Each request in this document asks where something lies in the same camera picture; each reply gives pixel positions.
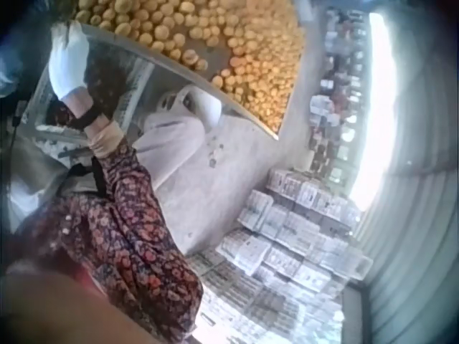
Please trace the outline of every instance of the person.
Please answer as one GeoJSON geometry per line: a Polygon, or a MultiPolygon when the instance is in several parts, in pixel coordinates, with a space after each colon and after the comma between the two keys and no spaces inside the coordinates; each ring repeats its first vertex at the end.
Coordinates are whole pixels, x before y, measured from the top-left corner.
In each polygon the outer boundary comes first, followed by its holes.
{"type": "MultiPolygon", "coordinates": [[[[54,295],[60,302],[49,301],[53,307],[59,305],[64,310],[67,303],[71,303],[71,311],[91,303],[82,301],[81,305],[75,305],[75,301],[69,300],[72,295],[78,295],[76,300],[95,297],[99,303],[109,302],[118,308],[147,333],[179,343],[194,327],[203,288],[174,243],[153,186],[164,181],[179,165],[173,156],[168,165],[165,152],[173,154],[177,152],[177,145],[183,146],[180,138],[176,146],[168,144],[170,138],[165,139],[161,130],[167,128],[172,130],[169,134],[174,134],[177,128],[179,133],[183,133],[184,128],[192,128],[191,132],[204,137],[204,128],[197,118],[160,115],[158,125],[150,121],[151,130],[137,142],[136,152],[118,124],[98,111],[87,91],[84,74],[88,52],[89,42],[80,24],[57,24],[52,28],[48,67],[52,89],[84,128],[88,145],[103,170],[106,195],[75,192],[75,187],[65,186],[24,220],[16,236],[18,244],[11,250],[15,258],[2,280],[4,309],[11,314],[35,316],[35,323],[25,333],[36,335],[41,327],[43,333],[48,333],[52,327],[52,323],[47,322],[50,317],[37,319],[45,312],[42,308],[47,303],[28,294],[23,295],[28,302],[21,301],[21,290],[34,294],[34,282],[39,285],[36,297],[45,295],[43,299],[51,300],[53,293],[46,291],[48,284],[57,294],[61,293],[54,295]],[[149,136],[156,133],[165,141],[151,140],[149,136]],[[156,167],[152,157],[157,159],[156,167]],[[66,274],[72,280],[57,273],[66,274]]],[[[189,157],[190,150],[185,148],[185,153],[177,155],[182,159],[189,157]]],[[[78,309],[78,317],[85,317],[90,311],[78,309]]],[[[100,321],[107,330],[107,320],[100,321]]],[[[23,330],[24,326],[27,328],[27,324],[19,327],[23,330]]]]}

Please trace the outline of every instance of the white glove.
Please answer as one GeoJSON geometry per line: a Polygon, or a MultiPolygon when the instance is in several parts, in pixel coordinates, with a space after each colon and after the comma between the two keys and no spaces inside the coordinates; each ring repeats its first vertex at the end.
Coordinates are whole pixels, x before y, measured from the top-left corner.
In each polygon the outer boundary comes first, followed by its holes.
{"type": "Polygon", "coordinates": [[[69,29],[65,24],[56,24],[51,28],[51,34],[49,80],[56,96],[61,100],[74,89],[86,87],[84,78],[89,42],[77,21],[73,21],[69,29]]]}

